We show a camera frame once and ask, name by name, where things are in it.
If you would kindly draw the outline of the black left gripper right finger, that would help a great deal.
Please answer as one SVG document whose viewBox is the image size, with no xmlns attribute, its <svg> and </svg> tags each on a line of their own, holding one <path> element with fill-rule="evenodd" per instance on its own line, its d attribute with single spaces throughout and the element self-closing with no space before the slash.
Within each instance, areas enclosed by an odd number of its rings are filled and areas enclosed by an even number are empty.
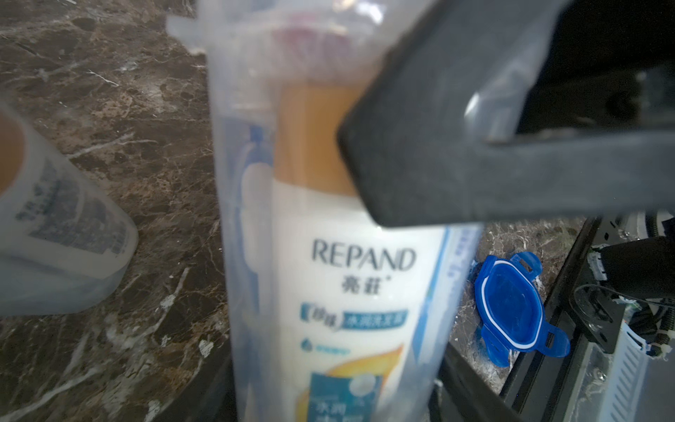
<svg viewBox="0 0 675 422">
<path fill-rule="evenodd" d="M 444 358 L 429 400 L 431 421 L 521 421 L 463 358 Z"/>
</svg>

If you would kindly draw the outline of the white shampoo tube gold cap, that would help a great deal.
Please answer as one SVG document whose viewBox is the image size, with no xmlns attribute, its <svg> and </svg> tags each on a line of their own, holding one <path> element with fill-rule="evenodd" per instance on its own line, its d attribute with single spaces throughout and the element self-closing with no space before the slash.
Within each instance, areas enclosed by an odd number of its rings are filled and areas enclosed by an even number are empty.
<svg viewBox="0 0 675 422">
<path fill-rule="evenodd" d="M 441 226 L 386 229 L 341 159 L 339 123 L 357 87 L 281 89 L 272 180 L 279 318 L 275 421 L 372 421 L 400 386 Z"/>
</svg>

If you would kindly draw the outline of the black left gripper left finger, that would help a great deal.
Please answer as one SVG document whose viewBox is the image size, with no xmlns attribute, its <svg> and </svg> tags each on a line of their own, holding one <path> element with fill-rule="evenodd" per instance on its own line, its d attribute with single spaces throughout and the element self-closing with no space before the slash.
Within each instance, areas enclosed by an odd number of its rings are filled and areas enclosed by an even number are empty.
<svg viewBox="0 0 675 422">
<path fill-rule="evenodd" d="M 191 383 L 154 421 L 237 421 L 230 342 L 212 351 Z"/>
</svg>

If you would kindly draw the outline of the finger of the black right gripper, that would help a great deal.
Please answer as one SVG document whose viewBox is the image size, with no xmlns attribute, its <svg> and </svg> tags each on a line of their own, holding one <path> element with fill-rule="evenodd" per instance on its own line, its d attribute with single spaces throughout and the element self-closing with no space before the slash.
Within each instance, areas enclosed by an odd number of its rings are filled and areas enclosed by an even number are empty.
<svg viewBox="0 0 675 422">
<path fill-rule="evenodd" d="M 337 131 L 385 227 L 674 206 L 671 1 L 439 1 Z"/>
</svg>

